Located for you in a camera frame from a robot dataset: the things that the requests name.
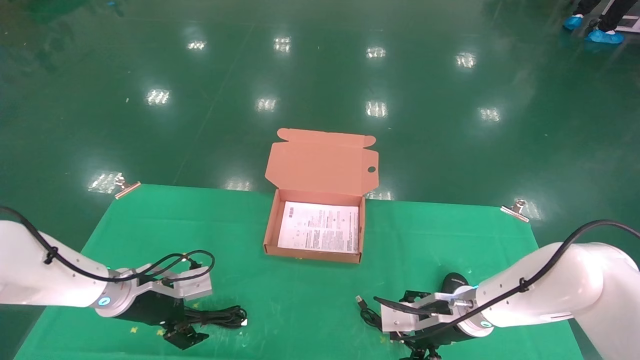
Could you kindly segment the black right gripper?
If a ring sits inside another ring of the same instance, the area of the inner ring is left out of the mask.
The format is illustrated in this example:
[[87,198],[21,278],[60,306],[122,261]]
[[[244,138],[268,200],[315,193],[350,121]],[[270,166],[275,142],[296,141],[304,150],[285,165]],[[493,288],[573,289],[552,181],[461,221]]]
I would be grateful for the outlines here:
[[[406,290],[402,297],[403,303],[416,303],[421,299],[430,296],[430,292]],[[400,341],[401,337],[416,337],[425,334],[426,337],[414,340],[404,340],[404,344],[409,348],[408,357],[401,360],[441,360],[438,348],[448,346],[453,343],[464,342],[481,337],[481,327],[473,322],[464,321],[457,325],[441,330],[447,325],[439,320],[422,320],[411,326],[403,326],[402,332],[396,328],[395,339]]]

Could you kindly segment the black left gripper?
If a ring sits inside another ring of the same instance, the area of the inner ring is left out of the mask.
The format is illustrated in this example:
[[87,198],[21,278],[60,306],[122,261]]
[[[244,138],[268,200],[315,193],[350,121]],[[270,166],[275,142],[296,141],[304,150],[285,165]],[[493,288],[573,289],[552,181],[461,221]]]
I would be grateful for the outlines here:
[[154,291],[135,297],[130,307],[118,315],[118,319],[169,327],[163,333],[163,339],[180,350],[187,350],[210,337],[208,333],[197,332],[191,325],[175,326],[186,321],[185,302],[181,298]]

